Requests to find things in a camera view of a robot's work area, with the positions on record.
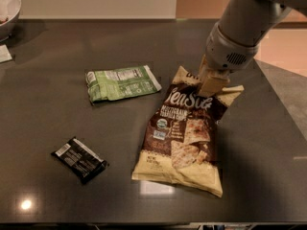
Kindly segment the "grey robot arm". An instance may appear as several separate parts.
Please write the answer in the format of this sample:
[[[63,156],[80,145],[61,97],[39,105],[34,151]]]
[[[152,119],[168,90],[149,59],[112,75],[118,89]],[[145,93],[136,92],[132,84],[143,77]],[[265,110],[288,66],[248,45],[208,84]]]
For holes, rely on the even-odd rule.
[[[198,94],[221,92],[229,74],[248,66],[262,38],[292,10],[307,15],[307,0],[229,0],[206,40]]]

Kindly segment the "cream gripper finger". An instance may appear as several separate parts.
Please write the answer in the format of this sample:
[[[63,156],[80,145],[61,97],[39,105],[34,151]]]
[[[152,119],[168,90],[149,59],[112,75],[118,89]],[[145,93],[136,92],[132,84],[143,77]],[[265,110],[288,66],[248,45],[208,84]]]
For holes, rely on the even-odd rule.
[[[200,80],[204,80],[207,77],[207,75],[208,75],[207,60],[206,60],[206,55],[203,55],[201,59],[201,65],[199,68],[198,77]]]
[[[226,87],[229,82],[229,71],[211,70],[202,68],[200,70],[201,84],[198,95],[202,97],[211,97]]]

